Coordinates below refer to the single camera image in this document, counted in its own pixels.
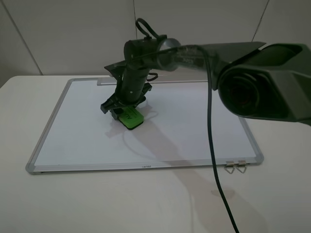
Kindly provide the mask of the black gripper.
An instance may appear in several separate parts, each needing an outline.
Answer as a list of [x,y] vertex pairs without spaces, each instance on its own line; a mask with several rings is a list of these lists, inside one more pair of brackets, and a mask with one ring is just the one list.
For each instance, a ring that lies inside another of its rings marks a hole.
[[138,95],[138,99],[131,101],[122,98],[120,94],[117,92],[113,93],[104,103],[101,104],[100,109],[101,111],[106,114],[110,111],[111,116],[118,120],[121,115],[121,109],[125,107],[134,107],[136,108],[139,104],[146,101],[146,93],[152,90],[152,86],[149,83],[145,83],[142,91]]

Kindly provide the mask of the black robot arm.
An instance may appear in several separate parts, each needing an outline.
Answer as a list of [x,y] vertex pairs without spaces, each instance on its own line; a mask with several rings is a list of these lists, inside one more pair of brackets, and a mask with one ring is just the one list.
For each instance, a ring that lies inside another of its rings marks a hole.
[[212,90],[233,114],[249,119],[311,123],[311,50],[304,44],[240,42],[180,45],[172,38],[127,41],[124,60],[105,67],[115,92],[101,110],[119,115],[151,90],[150,71],[179,67],[207,73]]

